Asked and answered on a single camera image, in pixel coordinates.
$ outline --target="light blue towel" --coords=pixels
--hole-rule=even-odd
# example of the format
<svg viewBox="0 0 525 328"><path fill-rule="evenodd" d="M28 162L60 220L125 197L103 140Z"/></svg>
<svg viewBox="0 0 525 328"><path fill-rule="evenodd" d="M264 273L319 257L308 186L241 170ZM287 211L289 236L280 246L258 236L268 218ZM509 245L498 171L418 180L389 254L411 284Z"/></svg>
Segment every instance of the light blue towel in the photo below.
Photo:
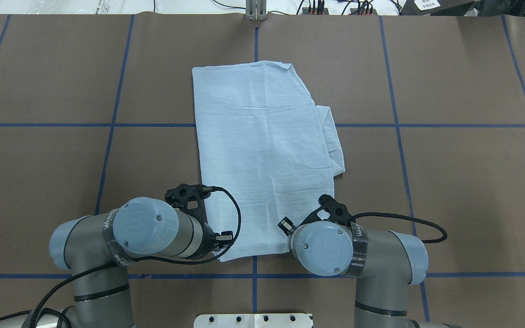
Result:
<svg viewBox="0 0 525 328"><path fill-rule="evenodd" d="M323 194L334 195L344 156L331 109L315 102L292 64L259 61L196 67L194 102L202 183L226 188L242 228L227 261L285 253L277 223L298 224ZM220 193L206 199L214 231L236 232L236 210Z"/></svg>

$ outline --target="wire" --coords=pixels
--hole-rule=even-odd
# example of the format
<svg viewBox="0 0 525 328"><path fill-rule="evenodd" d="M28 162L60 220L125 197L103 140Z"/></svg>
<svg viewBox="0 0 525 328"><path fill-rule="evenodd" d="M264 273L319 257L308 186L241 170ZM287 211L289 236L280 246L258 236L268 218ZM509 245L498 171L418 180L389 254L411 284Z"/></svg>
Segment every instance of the wire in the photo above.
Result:
<svg viewBox="0 0 525 328"><path fill-rule="evenodd" d="M30 313L31 313L31 311L29 311L29 310L16 312L16 313L13 313L13 314L10 314L10 315L2 316L0 318L0 321L16 318L18 316L29 315ZM47 308L42 310L42 315L53 315L53 316L56 316L58 318L58 324L60 324L60 326L63 323L63 324L66 325L66 328L72 328L72 325L70 324L70 320L68 320L68 318L66 317L66 315L64 313L61 313L59 311L56 311L54 309L50 309L49 307L47 307Z"/></svg>
<svg viewBox="0 0 525 328"><path fill-rule="evenodd" d="M299 8L297 8L297 12L295 13L296 15L299 14L299 11L301 10L301 6L303 6L304 2L305 2L305 0L301 0L301 3L299 4Z"/></svg>
<svg viewBox="0 0 525 328"><path fill-rule="evenodd" d="M221 4L220 2L217 2L216 0L212 0L213 2L219 4L220 6L223 6L223 7L226 7L226 8L234 8L234 9L244 9L246 10L245 7L235 7L235 6L228 6L228 5L225 5L225 4Z"/></svg>
<svg viewBox="0 0 525 328"><path fill-rule="evenodd" d="M72 324L70 324L70 320L66 317L66 315L62 312L56 311L54 309L50 309L49 307L42 310L43 315L52 315L58 318L58 323L56 324L57 327L62 327L62 324L66 324L66 328L72 328Z"/></svg>
<svg viewBox="0 0 525 328"><path fill-rule="evenodd" d="M390 2L392 2L396 6L396 9L398 9L398 14L400 15L400 11L402 10L402 6L400 6L400 2L398 0L396 0L396 2L394 0L390 0Z"/></svg>
<svg viewBox="0 0 525 328"><path fill-rule="evenodd" d="M75 274L74 276L71 276L70 278L64 280L63 282L61 282L60 284L57 284L56 286L54 286L54 288L50 289L50 291L46 294L46 296L44 296L44 298L40 301L40 303L37 305L37 307L35 309L33 309L33 311L31 311L31 315L27 317L26 320L30 320L30 324L29 324L29 328L36 328L37 326L37 322L38 320L40 320L40 316L37 315L38 313L40 313L40 311L42 311L42 308L44 307L44 304L50 299L50 297L52 297L52 295L54 295L55 292L57 292L60 288L64 287L65 285L75 281L76 279L79 279L79 278L82 278L83 276L86 276L88 274L91 274L91 273L94 273L94 272L97 272L97 271L100 271L100 270L104 270L104 269L108 269L108 268L112 268L112 267L116 267L117 264L114 263L114 262L111 262L111 263L107 263L105 265L102 265L102 266L97 266L97 267L94 267L92 269L89 269L89 270L86 270L84 272L80 272L79 274Z"/></svg>
<svg viewBox="0 0 525 328"><path fill-rule="evenodd" d="M18 317L18 316L25 316L25 315L29 315L29 314L30 314L29 310L27 310L27 311L20 311L20 312L12 313L10 315L2 316L0 318L0 321L11 319L11 318L15 318L15 317Z"/></svg>
<svg viewBox="0 0 525 328"><path fill-rule="evenodd" d="M379 216L381 218L393 218L393 219L407 220L407 221L415 222L415 223L418 223L418 224L424 224L425 226L431 226L431 227L437 229L440 233L443 234L443 236L440 237L440 238L427 239L427 240L422 241L425 244L440 243L440 242L445 241L447 239L447 231L442 226L439 226L438 224L433 223L433 222L429 222L427 220L421 220L421 219L418 219L418 218L413 218L412 216L406 216L406 215L401 215L401 214L393 214L393 213L365 212L365 213L360 213L360 214L356 214L356 215L352 216L352 220L356 220L357 218L363 218L365 216Z"/></svg>
<svg viewBox="0 0 525 328"><path fill-rule="evenodd" d="M348 6L350 6L350 4L351 4L352 2L357 2L357 1L356 1L356 0L350 0L350 1L348 1L348 3L345 4L344 10L341 12L342 15L345 13L345 10L348 8Z"/></svg>
<svg viewBox="0 0 525 328"><path fill-rule="evenodd" d="M158 257L158 256L137 257L136 259L133 259L133 261L139 262L139 261L145 261L145 260L154 260L154 261L161 261L161 262L172 263L172 264L198 265L198 264L204 264L204 263L208 263L208 262L217 260L222 255L225 255L225 253L230 249L230 247L232 247L232 245L234 245L236 239L238 238L238 234L240 233L240 225L242 224L242 216L240 214L240 207L238 206L238 203L236 203L236 200L234 199L234 197L232 197L232 195L226 189L221 188L221 187L212 187L212 191L222 191L223 193L225 193L228 196L228 198L232 201L234 206L236 207L236 213L238 214L238 226L236 227L236 235L234 236L234 238L232 238L228 246L223 251L218 253L218 255L216 256L210 257L209 259L202 260L202 261L179 261L179 260L172 260L172 259L167 259L165 257Z"/></svg>

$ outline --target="white floor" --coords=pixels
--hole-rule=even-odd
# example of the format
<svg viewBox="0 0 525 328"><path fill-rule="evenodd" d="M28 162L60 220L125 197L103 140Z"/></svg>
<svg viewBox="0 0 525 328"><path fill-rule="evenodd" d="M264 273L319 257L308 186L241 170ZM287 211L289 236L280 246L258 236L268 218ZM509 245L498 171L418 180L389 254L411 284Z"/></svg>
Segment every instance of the white floor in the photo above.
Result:
<svg viewBox="0 0 525 328"><path fill-rule="evenodd" d="M245 0L219 0L219 2L244 7ZM267 10L295 14L300 0L267 0ZM379 15L398 15L391 0L373 0L373 6ZM326 0L325 7L332 15L340 15L346 2ZM215 4L212 0L155 0L158 13L227 13L240 12L242 9L230 9ZM350 4L348 8L357 8ZM94 14L94 13L140 13L154 10L154 0L0 0L0 14Z"/></svg>

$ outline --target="brown table surface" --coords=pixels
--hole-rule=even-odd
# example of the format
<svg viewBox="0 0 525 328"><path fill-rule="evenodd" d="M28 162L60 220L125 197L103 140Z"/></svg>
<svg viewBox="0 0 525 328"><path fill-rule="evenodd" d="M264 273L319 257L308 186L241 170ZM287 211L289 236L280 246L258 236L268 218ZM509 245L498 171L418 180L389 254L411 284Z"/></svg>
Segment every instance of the brown table surface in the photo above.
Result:
<svg viewBox="0 0 525 328"><path fill-rule="evenodd" d="M336 196L350 212L448 230L427 247L410 318L525 327L525 19L243 17L0 16L0 316L67 276L48 255L59 224L200 181L192 67L275 60L331 106L346 161ZM352 327L355 281L313 277L288 254L129 272L139 328L290 311Z"/></svg>

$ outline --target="black band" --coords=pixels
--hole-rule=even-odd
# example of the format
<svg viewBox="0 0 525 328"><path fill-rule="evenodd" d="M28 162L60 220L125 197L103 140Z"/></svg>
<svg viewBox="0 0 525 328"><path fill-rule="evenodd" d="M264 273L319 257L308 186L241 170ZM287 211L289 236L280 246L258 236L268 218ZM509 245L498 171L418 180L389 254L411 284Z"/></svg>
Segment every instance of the black band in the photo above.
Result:
<svg viewBox="0 0 525 328"><path fill-rule="evenodd" d="M115 263L117 263L119 266L123 267L135 262L131 260L129 256L127 256L121 245L119 245L119 243L115 240L115 234L113 233L113 222L117 211L118 210L111 210L108 213L107 218L104 220L103 237L104 243L106 243L108 252L113 258L113 261L115 261Z"/></svg>
<svg viewBox="0 0 525 328"><path fill-rule="evenodd" d="M358 301L356 301L356 307L358 309L362 309L363 311L368 311L372 313L377 313L379 315L385 315L385 316L406 316L406 311L395 311L395 310L387 310L387 309L381 309L377 307L371 307L369 305L362 304Z"/></svg>
<svg viewBox="0 0 525 328"><path fill-rule="evenodd" d="M129 289L129 284L126 284L126 285L123 285L123 286L120 286L120 287L117 287L117 288L109 289L108 291L102 291L102 292L98 292L98 293L90 293L88 295L75 296L74 297L74 301L75 302L91 301L93 299L97 299L97 298L100 298L100 297L107 297L107 296L110 296L110 295L114 295L116 293L120 293L122 291L126 291L127 289Z"/></svg>
<svg viewBox="0 0 525 328"><path fill-rule="evenodd" d="M69 307L66 307L64 310L62 310L61 313L62 313L63 315L66 315L66 313L68 312L68 310L69 310L71 307L72 307L72 305L69 306ZM62 320L58 320L58 323L56 324L56 328L63 328L63 327L64 327L64 322L63 322Z"/></svg>

